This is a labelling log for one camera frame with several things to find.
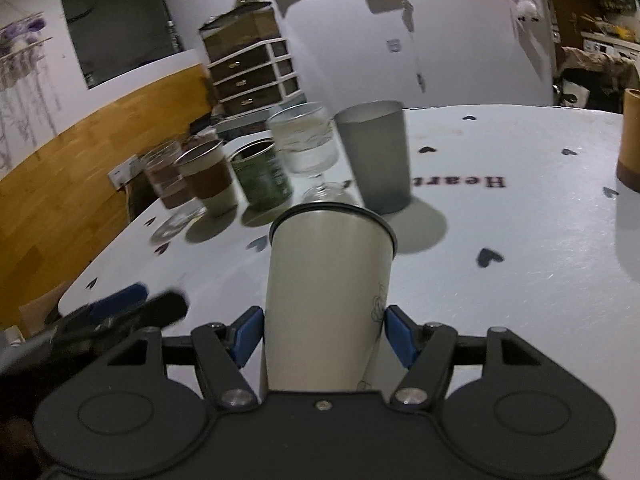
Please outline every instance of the purple flower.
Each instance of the purple flower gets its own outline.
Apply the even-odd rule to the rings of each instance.
[[[14,40],[20,36],[20,26],[17,23],[12,23],[4,29],[2,35],[9,41]]]
[[[47,22],[44,20],[44,18],[35,18],[34,20],[31,20],[31,22],[28,25],[28,29],[31,32],[38,32],[39,30],[42,30],[45,26],[47,25]]]
[[[36,43],[36,41],[39,41],[39,40],[40,40],[40,36],[38,34],[35,34],[34,32],[30,32],[24,37],[24,41],[26,41],[27,44]]]

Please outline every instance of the drawer unit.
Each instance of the drawer unit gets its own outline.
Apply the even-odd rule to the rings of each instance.
[[[248,2],[200,28],[209,59],[217,61],[259,41],[279,38],[270,2]]]
[[[249,92],[248,94],[234,97],[226,101],[224,107],[226,113],[230,116],[238,115],[249,110],[262,108],[263,106],[273,105],[282,101],[278,85],[267,86],[261,90]]]
[[[267,87],[224,99],[221,102],[225,107],[226,113],[229,116],[234,116],[257,108],[281,103],[300,93],[299,90],[298,79],[290,77]]]
[[[229,118],[302,94],[284,38],[260,41],[207,68]]]
[[[267,63],[269,60],[267,46],[260,45],[242,54],[237,54],[231,59],[227,58],[226,60],[209,65],[209,72],[211,72],[213,81],[216,82],[237,75],[240,72],[244,72],[244,70],[249,70],[254,66]]]
[[[273,71],[273,65],[263,66],[242,75],[236,76],[223,83],[216,84],[219,99],[245,92],[258,86],[276,82],[277,77]]]

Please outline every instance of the wooden wall panel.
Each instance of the wooden wall panel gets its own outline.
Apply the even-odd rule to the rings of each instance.
[[[0,180],[0,324],[75,279],[126,227],[124,190],[107,172],[209,109],[203,68],[182,70],[94,112]]]

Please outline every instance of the metal cup rim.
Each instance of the metal cup rim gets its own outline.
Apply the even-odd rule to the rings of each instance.
[[[353,204],[347,204],[344,202],[309,202],[302,203],[290,207],[280,216],[278,216],[272,223],[269,229],[269,242],[273,244],[273,235],[276,229],[287,219],[295,216],[299,213],[307,213],[309,211],[337,211],[342,213],[351,213],[359,216],[364,216],[376,222],[382,227],[391,238],[391,245],[393,247],[393,256],[396,257],[398,252],[398,238],[393,228],[377,213],[363,207],[359,207]]]
[[[308,112],[306,112],[304,114],[300,114],[300,115],[298,115],[296,117],[292,117],[290,119],[285,119],[282,122],[296,121],[300,117],[306,117],[308,115],[315,114],[318,110],[321,110],[322,108],[326,108],[324,106],[324,104],[321,103],[320,101],[309,101],[309,102],[306,102],[306,103],[300,103],[300,104],[297,104],[297,105],[293,105],[293,106],[290,106],[288,108],[284,108],[284,110],[280,110],[276,114],[273,114],[271,117],[269,117],[267,119],[267,126],[269,126],[270,123],[273,123],[273,119],[277,118],[279,115],[281,115],[281,114],[284,115],[285,112],[290,112],[292,110],[296,110],[297,108],[300,108],[300,107],[303,107],[303,106],[309,106],[309,105],[317,105],[317,107],[314,110],[310,110],[310,111],[308,111]]]
[[[174,166],[178,168],[180,166],[184,166],[185,164],[189,164],[190,162],[193,162],[194,160],[199,159],[201,156],[205,156],[210,152],[212,152],[213,150],[215,150],[216,148],[222,146],[222,142],[223,141],[221,139],[208,140],[207,142],[203,142],[198,146],[194,146],[193,148],[191,148],[190,150],[184,152],[181,156],[179,156],[175,160]],[[198,153],[196,156],[193,156],[193,152],[200,152],[200,151],[202,151],[202,153]]]
[[[256,144],[260,144],[261,142],[268,142],[269,145],[267,147],[265,147],[263,150],[260,150],[260,152],[258,153],[254,153],[253,155],[250,155],[248,157],[242,158],[240,160],[234,160],[236,158],[236,156],[240,155],[240,152],[242,152],[243,150],[246,150],[247,148],[250,148],[252,146],[255,146]],[[231,163],[231,165],[235,165],[235,164],[239,164],[241,162],[244,162],[246,160],[252,160],[252,158],[255,158],[259,155],[263,155],[265,152],[268,152],[274,145],[273,139],[271,137],[267,137],[266,139],[257,139],[254,140],[252,142],[249,142],[248,144],[241,146],[240,148],[238,148],[237,150],[235,150],[231,155],[229,155],[229,162]]]
[[[366,110],[367,108],[375,108],[375,107],[381,107],[381,106],[389,106],[389,107],[392,107],[393,109],[389,111],[382,111],[378,114],[373,114],[371,117],[368,117],[367,119],[363,119],[363,120],[357,120],[353,118],[354,115],[357,116],[359,112]],[[404,105],[400,101],[393,101],[393,100],[371,101],[369,103],[361,103],[358,105],[353,105],[348,108],[345,108],[344,110],[334,115],[334,121],[336,124],[362,124],[362,123],[366,123],[367,121],[374,121],[376,119],[380,119],[382,117],[387,117],[391,114],[401,112],[403,109],[404,109]]]

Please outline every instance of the wooden cup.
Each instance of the wooden cup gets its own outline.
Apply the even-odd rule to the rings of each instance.
[[[640,91],[625,91],[625,113],[616,176],[629,189],[640,192]]]

